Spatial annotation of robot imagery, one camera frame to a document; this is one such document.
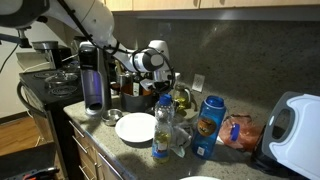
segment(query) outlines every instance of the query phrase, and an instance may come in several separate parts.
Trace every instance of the plastic bag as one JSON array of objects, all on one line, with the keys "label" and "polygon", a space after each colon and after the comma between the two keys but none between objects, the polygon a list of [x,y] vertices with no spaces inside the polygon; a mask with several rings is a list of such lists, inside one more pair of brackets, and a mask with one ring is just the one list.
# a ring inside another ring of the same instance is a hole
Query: plastic bag
[{"label": "plastic bag", "polygon": [[250,115],[232,114],[223,121],[219,137],[227,146],[252,152],[262,128],[253,122]]}]

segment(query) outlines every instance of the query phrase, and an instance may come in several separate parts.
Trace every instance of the plastic water bottle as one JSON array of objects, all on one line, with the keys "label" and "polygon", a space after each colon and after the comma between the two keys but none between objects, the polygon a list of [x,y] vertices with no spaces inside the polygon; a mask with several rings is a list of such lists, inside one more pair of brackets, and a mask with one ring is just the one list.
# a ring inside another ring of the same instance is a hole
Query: plastic water bottle
[{"label": "plastic water bottle", "polygon": [[201,104],[192,151],[202,159],[209,159],[219,134],[226,112],[224,100],[218,96],[208,96]]},{"label": "plastic water bottle", "polygon": [[174,116],[172,98],[169,94],[160,96],[155,105],[155,126],[154,138],[152,143],[153,160],[157,163],[165,163],[169,160],[170,143],[172,136],[171,121]]}]

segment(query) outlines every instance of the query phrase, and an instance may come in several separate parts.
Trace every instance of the olive oil bottle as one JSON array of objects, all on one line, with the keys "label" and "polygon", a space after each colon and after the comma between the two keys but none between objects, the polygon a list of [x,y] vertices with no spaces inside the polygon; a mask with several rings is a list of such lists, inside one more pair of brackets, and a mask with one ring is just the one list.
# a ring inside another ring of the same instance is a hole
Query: olive oil bottle
[{"label": "olive oil bottle", "polygon": [[171,121],[174,116],[174,108],[171,96],[164,94],[160,96],[155,106],[155,117],[157,124],[152,143],[153,160],[157,163],[165,163],[169,160],[170,143],[172,135]]}]

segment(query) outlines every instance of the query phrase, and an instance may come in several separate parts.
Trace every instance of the dark backsplash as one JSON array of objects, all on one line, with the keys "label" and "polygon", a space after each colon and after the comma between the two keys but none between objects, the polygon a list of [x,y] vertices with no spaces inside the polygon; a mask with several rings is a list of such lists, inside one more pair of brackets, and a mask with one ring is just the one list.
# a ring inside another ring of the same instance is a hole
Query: dark backsplash
[{"label": "dark backsplash", "polygon": [[114,36],[127,48],[165,40],[180,81],[206,77],[198,104],[225,99],[228,113],[265,122],[286,91],[320,95],[320,22],[115,18]]}]

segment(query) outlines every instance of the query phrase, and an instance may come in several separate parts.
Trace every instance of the blue bottle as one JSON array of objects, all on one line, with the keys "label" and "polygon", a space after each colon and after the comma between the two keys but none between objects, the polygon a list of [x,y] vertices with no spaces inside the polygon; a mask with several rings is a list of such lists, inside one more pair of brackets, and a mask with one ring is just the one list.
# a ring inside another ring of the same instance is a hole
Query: blue bottle
[{"label": "blue bottle", "polygon": [[208,96],[202,102],[192,142],[196,156],[202,159],[211,157],[225,112],[224,100],[218,96]]}]

